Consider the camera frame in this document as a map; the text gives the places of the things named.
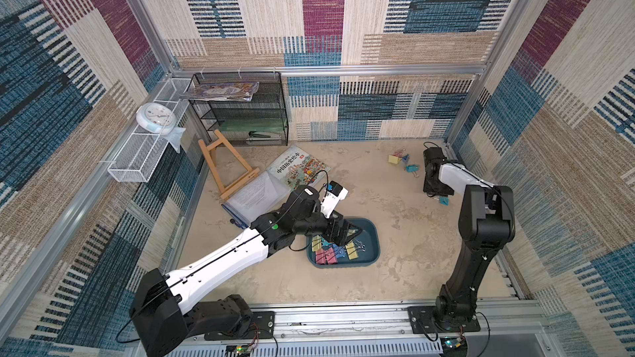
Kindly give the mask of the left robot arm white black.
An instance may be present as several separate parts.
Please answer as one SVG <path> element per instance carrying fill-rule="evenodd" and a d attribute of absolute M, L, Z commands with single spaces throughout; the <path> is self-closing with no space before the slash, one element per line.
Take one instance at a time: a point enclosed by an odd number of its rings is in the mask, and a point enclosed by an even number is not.
<path fill-rule="evenodd" d="M 137 288 L 130 318 L 148 356 L 165 356 L 184 340 L 219 332 L 233 339 L 251 327 L 252 311 L 233 294 L 216 302 L 204 297 L 234 275 L 291 246 L 298 235 L 322 236 L 345 246 L 361 233 L 336 206 L 348 195 L 332 181 L 316 190 L 302 185 L 277 210 L 258 216 L 236 239 L 167 274 L 153 269 Z"/>

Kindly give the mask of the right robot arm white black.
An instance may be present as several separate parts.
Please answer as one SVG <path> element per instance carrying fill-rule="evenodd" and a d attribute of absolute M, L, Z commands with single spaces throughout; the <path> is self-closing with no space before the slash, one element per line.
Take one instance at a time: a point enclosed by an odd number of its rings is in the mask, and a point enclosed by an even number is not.
<path fill-rule="evenodd" d="M 461 249 L 453 272 L 428 314 L 440 332 L 478 331 L 478 290 L 489 263 L 515 237 L 514 192 L 490 183 L 446 157 L 439 145 L 423 152 L 423 191 L 430 197 L 462 197 Z"/>

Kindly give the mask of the yellow binder clip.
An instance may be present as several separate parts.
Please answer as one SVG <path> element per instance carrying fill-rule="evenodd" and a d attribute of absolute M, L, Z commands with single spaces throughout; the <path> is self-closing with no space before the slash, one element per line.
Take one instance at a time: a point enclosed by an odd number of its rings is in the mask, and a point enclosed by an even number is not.
<path fill-rule="evenodd" d="M 318 252 L 322 250 L 322 237 L 314 236 L 311 243 L 311 251 Z"/>
<path fill-rule="evenodd" d="M 349 260 L 359 259 L 360 254 L 365 252 L 365 246 L 362 243 L 352 241 L 345 246 L 347 248 L 347 254 Z"/>
<path fill-rule="evenodd" d="M 400 157 L 398 156 L 394 156 L 394 155 L 389 155 L 388 156 L 388 162 L 392 165 L 398 165 L 398 163 L 400 163 Z"/>

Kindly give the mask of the yellow binder clip top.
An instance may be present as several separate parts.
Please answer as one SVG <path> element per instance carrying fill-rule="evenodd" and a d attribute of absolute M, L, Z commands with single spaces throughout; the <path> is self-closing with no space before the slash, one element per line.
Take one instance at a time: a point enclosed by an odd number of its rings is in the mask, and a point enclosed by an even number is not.
<path fill-rule="evenodd" d="M 392 165 L 398 165 L 398 163 L 400 163 L 400 157 L 398 156 L 394 156 L 394 155 L 389 155 L 388 156 L 388 162 Z"/>

